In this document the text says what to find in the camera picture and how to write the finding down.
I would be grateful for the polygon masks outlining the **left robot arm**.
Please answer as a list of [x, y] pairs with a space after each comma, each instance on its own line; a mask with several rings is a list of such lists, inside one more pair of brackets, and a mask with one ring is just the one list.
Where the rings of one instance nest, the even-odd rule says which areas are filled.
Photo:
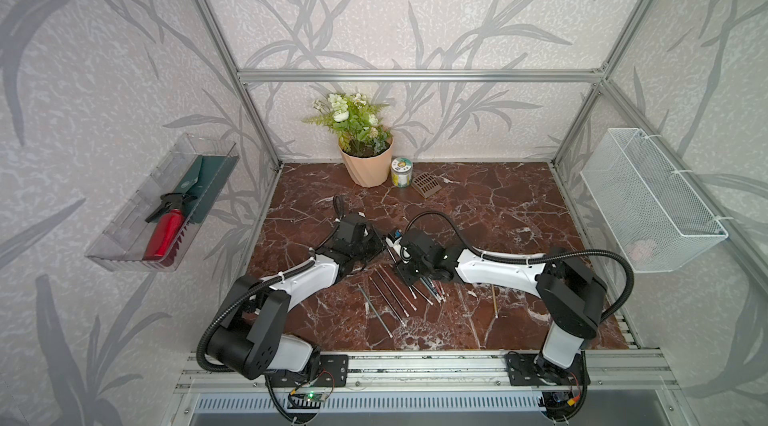
[[249, 380], [280, 375], [314, 380], [320, 374], [320, 352], [284, 333], [289, 312], [385, 249], [384, 236], [373, 223], [352, 213], [340, 218], [303, 262], [272, 276], [238, 278], [198, 342], [198, 366], [214, 373], [236, 372]]

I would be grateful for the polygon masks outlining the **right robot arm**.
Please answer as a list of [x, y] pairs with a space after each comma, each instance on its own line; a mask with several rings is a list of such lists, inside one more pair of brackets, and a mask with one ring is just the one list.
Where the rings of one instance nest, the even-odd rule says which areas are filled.
[[538, 297], [551, 319], [539, 356], [547, 366], [572, 366], [602, 323], [606, 284], [579, 257], [492, 254], [466, 245], [444, 247], [419, 229], [392, 232], [386, 243], [398, 255], [396, 270], [406, 284], [421, 279], [490, 284]]

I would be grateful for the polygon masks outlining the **red striped pencil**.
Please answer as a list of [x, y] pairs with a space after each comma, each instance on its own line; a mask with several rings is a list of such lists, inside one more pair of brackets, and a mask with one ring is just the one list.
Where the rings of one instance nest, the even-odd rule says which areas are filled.
[[398, 291], [398, 293], [403, 297], [403, 299], [405, 300], [406, 304], [408, 304], [413, 311], [417, 311], [418, 310], [417, 307], [413, 304], [413, 302], [411, 301], [409, 296], [406, 295], [405, 292], [397, 284], [397, 282], [394, 279], [394, 276], [391, 273], [389, 273], [388, 270], [386, 268], [384, 268], [384, 267], [382, 267], [382, 271], [383, 271], [383, 274], [388, 278], [388, 280], [394, 285], [394, 287]]

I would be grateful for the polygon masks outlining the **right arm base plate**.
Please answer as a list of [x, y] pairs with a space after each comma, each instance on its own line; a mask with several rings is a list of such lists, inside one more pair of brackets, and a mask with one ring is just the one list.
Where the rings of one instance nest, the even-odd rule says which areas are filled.
[[509, 351], [503, 361], [511, 386], [575, 388], [591, 384], [583, 353], [577, 353], [568, 368], [550, 363], [538, 353]]

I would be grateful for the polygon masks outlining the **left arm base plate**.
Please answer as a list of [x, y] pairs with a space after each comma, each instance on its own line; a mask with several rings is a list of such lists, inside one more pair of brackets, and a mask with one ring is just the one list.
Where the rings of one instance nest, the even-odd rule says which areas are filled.
[[298, 372], [286, 369], [268, 370], [264, 376], [274, 387], [299, 387], [314, 384], [320, 387], [343, 387], [349, 372], [350, 356], [315, 352], [306, 366]]

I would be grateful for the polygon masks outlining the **blue striped pencil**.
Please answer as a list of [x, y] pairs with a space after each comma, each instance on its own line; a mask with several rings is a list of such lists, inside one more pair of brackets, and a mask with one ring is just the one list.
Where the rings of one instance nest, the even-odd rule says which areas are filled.
[[404, 312], [405, 316], [406, 316], [406, 317], [410, 317], [410, 314], [409, 314], [408, 310], [405, 308], [404, 304], [403, 304], [403, 303], [400, 301], [400, 299], [397, 297], [397, 295], [395, 294], [394, 290], [392, 289], [392, 287], [390, 286], [390, 284], [389, 284], [389, 283], [386, 281], [386, 279], [384, 278], [384, 276], [383, 276], [383, 274], [380, 272], [380, 270], [375, 270], [375, 273], [376, 273], [376, 275], [378, 276], [378, 278], [379, 278], [379, 279], [382, 281], [382, 283], [384, 284], [385, 288], [386, 288], [386, 289], [389, 291], [390, 295], [391, 295], [391, 296], [392, 296], [392, 298], [395, 300], [395, 303], [396, 303], [396, 304], [397, 304], [397, 305], [400, 307], [400, 309], [401, 309], [401, 310]]

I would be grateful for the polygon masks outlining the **dark blue pencil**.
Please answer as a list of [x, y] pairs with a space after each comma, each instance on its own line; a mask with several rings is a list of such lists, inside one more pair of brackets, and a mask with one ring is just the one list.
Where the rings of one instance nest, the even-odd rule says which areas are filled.
[[378, 295], [380, 300], [384, 303], [384, 305], [387, 308], [387, 311], [395, 318], [397, 323], [400, 326], [404, 326], [405, 322], [402, 316], [398, 313], [392, 302], [389, 300], [389, 298], [385, 295], [384, 291], [381, 289], [381, 287], [376, 283], [376, 281], [373, 278], [369, 279], [370, 284], [375, 291], [375, 293]]

